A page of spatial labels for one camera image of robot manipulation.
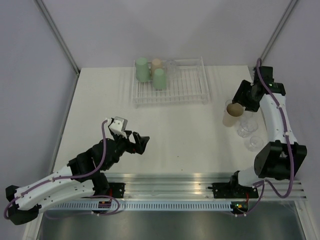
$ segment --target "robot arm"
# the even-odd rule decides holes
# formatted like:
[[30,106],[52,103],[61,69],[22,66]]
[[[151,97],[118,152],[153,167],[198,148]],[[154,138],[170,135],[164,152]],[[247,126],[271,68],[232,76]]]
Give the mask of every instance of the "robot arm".
[[124,152],[143,154],[150,138],[141,137],[137,132],[133,132],[135,143],[132,143],[129,140],[132,131],[126,130],[126,119],[115,117],[105,122],[113,139],[101,140],[70,160],[59,171],[31,185],[8,186],[5,190],[6,198],[12,205],[5,211],[6,218],[15,225],[21,225],[63,202],[93,195],[108,195],[109,183],[101,171],[109,170]]
[[212,184],[215,198],[245,199],[248,193],[250,198],[258,198],[257,191],[252,188],[254,183],[265,178],[289,180],[291,163],[287,139],[293,156],[294,176],[307,155],[306,146],[298,144],[288,121],[284,85],[274,82],[272,67],[260,66],[259,73],[278,102],[275,102],[261,83],[257,69],[252,83],[246,80],[241,82],[232,102],[241,104],[250,112],[257,112],[261,108],[268,133],[268,143],[257,154],[252,167],[236,171],[228,183]]

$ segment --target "light green cup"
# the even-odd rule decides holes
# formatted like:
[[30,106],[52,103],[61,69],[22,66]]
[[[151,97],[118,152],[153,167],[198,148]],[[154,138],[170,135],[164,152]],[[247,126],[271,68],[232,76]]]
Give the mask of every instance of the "light green cup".
[[145,57],[139,57],[135,61],[135,77],[141,83],[151,80],[148,60]]
[[158,68],[154,71],[153,87],[157,90],[167,88],[167,77],[165,71],[162,68]]

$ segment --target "white panel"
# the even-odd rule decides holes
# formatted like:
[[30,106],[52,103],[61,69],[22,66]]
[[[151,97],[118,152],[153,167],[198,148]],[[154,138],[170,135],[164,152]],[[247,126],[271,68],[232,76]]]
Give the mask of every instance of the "white panel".
[[284,84],[286,109],[299,144],[307,157],[297,176],[320,226],[320,2],[300,1],[265,64],[273,66],[276,82]]
[[45,0],[80,67],[140,56],[253,65],[289,0]]
[[[32,0],[1,1],[0,26],[2,211],[7,186],[49,173],[75,74]],[[24,228],[0,218],[2,239],[19,240]]]

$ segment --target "dish rack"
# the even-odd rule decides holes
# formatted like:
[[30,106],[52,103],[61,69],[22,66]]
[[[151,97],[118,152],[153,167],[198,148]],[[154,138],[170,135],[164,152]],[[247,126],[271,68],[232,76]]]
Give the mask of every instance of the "dish rack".
[[209,88],[202,57],[162,61],[166,74],[166,88],[157,90],[153,82],[136,78],[136,64],[132,86],[133,104],[162,104],[173,102],[208,103]]

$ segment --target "purple cable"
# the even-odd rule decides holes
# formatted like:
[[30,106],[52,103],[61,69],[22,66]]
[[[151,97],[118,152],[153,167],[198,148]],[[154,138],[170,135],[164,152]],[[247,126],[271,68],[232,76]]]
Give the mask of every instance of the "purple cable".
[[[94,174],[95,172],[97,172],[101,167],[102,165],[104,164],[104,161],[105,161],[105,157],[106,157],[106,153],[107,153],[107,141],[106,141],[106,132],[105,132],[105,124],[108,122],[108,120],[104,120],[101,124],[101,129],[102,129],[102,141],[103,141],[103,152],[102,152],[102,158],[101,158],[101,161],[99,163],[99,165],[94,169],[92,170],[91,172],[88,172],[86,174],[83,174],[83,175],[77,175],[77,176],[58,176],[58,177],[53,177],[52,178],[52,181],[55,181],[55,180],[60,180],[60,179],[80,179],[80,178],[86,178],[92,174]],[[4,212],[3,212],[3,217],[5,219],[9,219],[9,217],[7,216],[7,212],[8,212],[8,209],[10,208],[10,206],[16,201],[18,200],[19,198],[22,198],[24,195],[28,194],[30,191],[44,185],[44,184],[47,184],[47,183],[50,183],[51,181],[50,180],[45,180],[45,181],[42,181],[32,187],[30,187],[28,190],[24,191],[21,193],[21,196],[17,196],[15,197],[14,199],[12,199],[9,204],[5,207],[4,209]]]
[[294,184],[294,177],[295,177],[295,162],[294,162],[294,156],[292,154],[292,149],[291,149],[291,145],[290,145],[290,139],[289,137],[286,135],[286,133],[288,132],[288,126],[287,126],[287,121],[286,121],[286,116],[285,116],[285,113],[282,109],[282,107],[279,107],[280,106],[280,103],[279,101],[277,100],[277,98],[275,97],[275,95],[271,92],[271,90],[267,87],[265,81],[263,80],[262,78],[262,75],[260,73],[260,69],[259,67],[261,66],[261,58],[258,58],[257,61],[256,61],[256,72],[259,76],[259,80],[261,82],[261,84],[263,85],[263,87],[266,89],[266,91],[269,93],[269,95],[272,97],[272,99],[274,100],[276,106],[278,107],[279,111],[280,111],[280,114],[281,114],[281,118],[282,118],[282,122],[283,122],[283,128],[284,128],[284,135],[285,135],[285,141],[286,141],[286,145],[287,145],[287,148],[288,148],[288,154],[289,154],[289,159],[290,159],[290,180],[289,180],[289,186],[288,186],[288,189],[285,193],[285,195],[281,195],[278,190],[275,188],[275,186],[272,184],[272,182],[270,182],[268,179],[266,179],[265,181],[271,186],[271,188],[273,189],[273,191],[275,192],[275,194],[281,198],[281,199],[285,199],[287,198],[290,193],[291,193],[291,190],[292,190],[292,187],[293,187],[293,184]]
[[[111,200],[114,200],[117,204],[117,207],[115,210],[113,210],[112,212],[106,212],[106,213],[99,213],[99,216],[107,216],[107,215],[113,215],[113,214],[116,214],[120,208],[120,202],[114,198],[113,196],[108,196],[108,195],[97,195],[97,196],[91,196],[90,197],[91,199],[93,198],[107,198],[107,199],[111,199]],[[78,213],[75,213],[75,214],[72,214],[72,215],[69,215],[69,216],[63,216],[63,217],[53,217],[53,216],[49,216],[48,213],[45,211],[44,212],[44,216],[47,218],[47,219],[50,219],[50,220],[61,220],[61,219],[65,219],[65,218],[70,218],[70,217],[74,217],[74,216],[79,216],[79,215],[91,215],[92,212],[78,212]]]
[[259,187],[261,187],[261,186],[264,185],[264,184],[265,184],[265,181],[264,181],[264,180],[261,180],[261,181],[255,182],[255,183],[253,184],[253,186],[254,186],[255,188],[259,188]]

